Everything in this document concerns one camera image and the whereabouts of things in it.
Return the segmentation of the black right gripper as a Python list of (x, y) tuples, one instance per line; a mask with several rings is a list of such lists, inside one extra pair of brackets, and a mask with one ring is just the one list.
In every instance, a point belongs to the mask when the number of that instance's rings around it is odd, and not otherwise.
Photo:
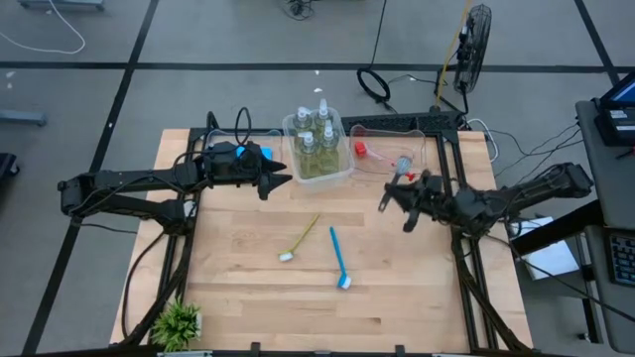
[[(378, 205), (378, 211), (384, 212), (390, 201), (403, 210), (400, 194), (404, 186), (396, 183), (385, 183), (384, 193)], [(403, 225), (404, 232), (412, 232), (418, 224), (421, 213), (436, 216), (452, 214), (451, 198), (445, 192), (443, 176), (423, 173), (417, 180), (405, 185), (408, 198), (407, 220)]]

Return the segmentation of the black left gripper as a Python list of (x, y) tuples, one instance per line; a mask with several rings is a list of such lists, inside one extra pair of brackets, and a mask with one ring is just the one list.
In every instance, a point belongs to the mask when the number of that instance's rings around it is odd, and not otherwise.
[(252, 141), (245, 145), (218, 142), (202, 152), (202, 163), (205, 177), (212, 183), (255, 183), (258, 180), (261, 200), (267, 200), (271, 191), (293, 179), (290, 175), (265, 174), (282, 171), (287, 166), (263, 157), (261, 147)]

